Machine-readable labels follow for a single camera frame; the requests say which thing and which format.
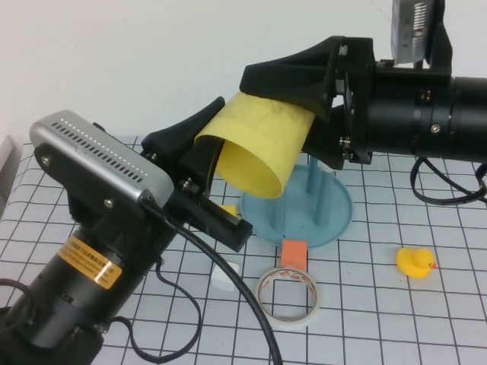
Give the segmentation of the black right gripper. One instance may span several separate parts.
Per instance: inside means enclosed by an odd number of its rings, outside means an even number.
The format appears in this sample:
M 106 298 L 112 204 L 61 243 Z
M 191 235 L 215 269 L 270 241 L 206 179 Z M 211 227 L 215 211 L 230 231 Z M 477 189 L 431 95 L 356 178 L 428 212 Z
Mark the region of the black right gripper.
M 240 91 L 313 113 L 304 153 L 341 170 L 343 151 L 353 163 L 371 163 L 366 137 L 374 69 L 371 38 L 332 36 L 294 55 L 246 66 Z M 336 90 L 343 106 L 332 108 Z

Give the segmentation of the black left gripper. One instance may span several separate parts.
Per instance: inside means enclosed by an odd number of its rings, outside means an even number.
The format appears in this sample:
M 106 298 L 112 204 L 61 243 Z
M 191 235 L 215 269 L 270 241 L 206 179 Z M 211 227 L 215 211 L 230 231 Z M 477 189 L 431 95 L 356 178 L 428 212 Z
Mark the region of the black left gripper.
M 142 155 L 173 181 L 174 191 L 163 207 L 164 214 L 238 252 L 248 241 L 252 225 L 210 199 L 224 140 L 202 140 L 193 144 L 195 137 L 224 106 L 224 98 L 217 97 L 182 122 L 148 134 L 142 140 Z

